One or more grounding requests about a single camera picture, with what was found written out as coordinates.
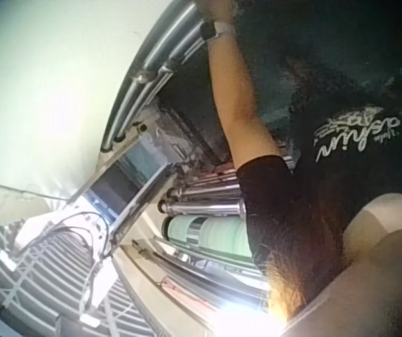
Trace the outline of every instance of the woman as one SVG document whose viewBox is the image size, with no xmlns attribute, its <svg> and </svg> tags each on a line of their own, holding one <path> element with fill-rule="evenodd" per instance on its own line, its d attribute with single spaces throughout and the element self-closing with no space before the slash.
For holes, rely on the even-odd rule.
<svg viewBox="0 0 402 337">
<path fill-rule="evenodd" d="M 326 72 L 287 59 L 301 79 L 291 118 L 302 156 L 291 173 L 258 116 L 232 28 L 232 1 L 201 5 L 226 23 L 204 34 L 213 96 L 246 204 L 250 248 L 272 288 L 269 309 L 287 322 L 353 260 L 402 229 L 357 216 L 373 204 L 369 209 L 395 213 L 384 196 L 402 200 L 402 114 L 337 72 L 324 81 Z"/>
</svg>

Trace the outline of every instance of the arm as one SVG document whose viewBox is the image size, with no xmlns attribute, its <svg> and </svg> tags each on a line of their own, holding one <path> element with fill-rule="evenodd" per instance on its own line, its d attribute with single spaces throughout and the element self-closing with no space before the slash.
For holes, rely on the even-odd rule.
<svg viewBox="0 0 402 337">
<path fill-rule="evenodd" d="M 207 0 L 213 17 L 232 23 L 230 0 Z M 279 148 L 259 118 L 254 88 L 236 37 L 223 34 L 208 42 L 213 97 L 234 165 L 268 154 L 280 156 Z"/>
</svg>

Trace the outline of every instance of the black t-shirt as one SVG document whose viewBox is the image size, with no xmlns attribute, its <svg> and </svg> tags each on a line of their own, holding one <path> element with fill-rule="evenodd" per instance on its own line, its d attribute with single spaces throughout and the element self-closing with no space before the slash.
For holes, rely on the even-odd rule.
<svg viewBox="0 0 402 337">
<path fill-rule="evenodd" d="M 365 105 L 316 123 L 307 126 L 313 129 L 292 173 L 277 156 L 254 159 L 237 171 L 250 249 L 261 269 L 270 251 L 287 258 L 296 253 L 300 231 L 314 230 L 318 221 L 330 222 L 340 242 L 368 202 L 386 193 L 402 194 L 401 114 Z M 330 281 L 320 270 L 311 271 L 318 272 L 314 293 Z"/>
</svg>

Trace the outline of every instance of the white wall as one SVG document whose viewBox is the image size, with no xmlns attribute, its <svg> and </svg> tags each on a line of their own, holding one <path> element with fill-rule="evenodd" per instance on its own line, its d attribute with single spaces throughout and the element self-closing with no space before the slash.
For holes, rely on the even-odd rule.
<svg viewBox="0 0 402 337">
<path fill-rule="evenodd" d="M 94 174 L 121 82 L 169 3 L 0 0 L 0 185 L 69 198 Z M 17 220 L 0 205 L 0 224 Z"/>
</svg>

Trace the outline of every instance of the bright light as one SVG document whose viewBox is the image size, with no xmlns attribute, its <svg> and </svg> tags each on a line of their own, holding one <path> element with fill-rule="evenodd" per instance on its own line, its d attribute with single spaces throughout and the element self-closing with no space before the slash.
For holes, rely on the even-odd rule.
<svg viewBox="0 0 402 337">
<path fill-rule="evenodd" d="M 13 260 L 11 260 L 11 258 L 9 258 L 9 255 L 5 252 L 5 251 L 0 251 L 0 260 L 2 263 L 4 263 L 4 265 L 6 265 L 6 267 L 11 271 L 15 271 L 15 269 L 17 269 L 17 263 Z"/>
<path fill-rule="evenodd" d="M 93 328 L 97 328 L 101 324 L 101 321 L 98 318 L 94 318 L 93 316 L 90 316 L 88 314 L 82 314 L 79 317 L 79 320 L 82 323 L 85 323 Z"/>
<path fill-rule="evenodd" d="M 277 337 L 286 326 L 273 315 L 237 304 L 229 304 L 214 315 L 212 324 L 217 337 Z"/>
<path fill-rule="evenodd" d="M 115 281 L 118 279 L 114 264 L 111 258 L 106 258 L 102 262 L 101 270 L 96 274 L 93 283 L 93 296 L 91 305 L 95 308 L 99 306 L 101 301 L 107 295 L 109 290 L 113 287 Z M 88 299 L 90 289 L 87 289 L 84 294 L 84 299 Z"/>
</svg>

